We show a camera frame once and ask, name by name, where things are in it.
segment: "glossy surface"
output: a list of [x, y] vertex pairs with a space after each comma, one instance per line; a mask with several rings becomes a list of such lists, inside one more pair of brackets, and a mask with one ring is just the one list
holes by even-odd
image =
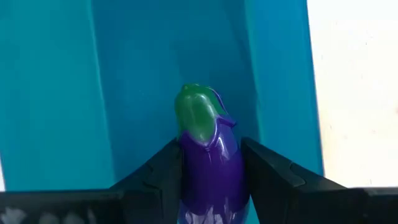
[[180, 224], [244, 223], [249, 193], [236, 122], [216, 91], [196, 84], [183, 86], [175, 110], [183, 149]]

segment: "toy eggplant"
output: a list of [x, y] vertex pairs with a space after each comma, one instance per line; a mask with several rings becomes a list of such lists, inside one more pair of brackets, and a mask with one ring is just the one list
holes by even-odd
[[242, 224], [249, 192], [242, 154], [219, 94], [184, 85], [175, 99], [183, 152], [180, 224]]

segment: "white wall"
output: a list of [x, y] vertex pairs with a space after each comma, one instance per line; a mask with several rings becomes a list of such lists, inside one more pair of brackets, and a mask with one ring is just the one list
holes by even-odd
[[397, 186], [398, 2], [307, 4], [325, 175]]

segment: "plastic toy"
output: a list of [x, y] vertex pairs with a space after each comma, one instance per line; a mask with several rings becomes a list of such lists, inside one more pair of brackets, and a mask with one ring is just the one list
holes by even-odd
[[248, 193], [260, 224], [398, 223], [398, 188], [347, 189], [249, 138], [239, 150], [211, 88], [184, 86], [176, 112], [178, 139], [110, 189], [3, 192], [0, 224], [236, 223]]
[[242, 224], [249, 192], [236, 122], [219, 94], [196, 84], [184, 85], [175, 99], [183, 151], [180, 224]]

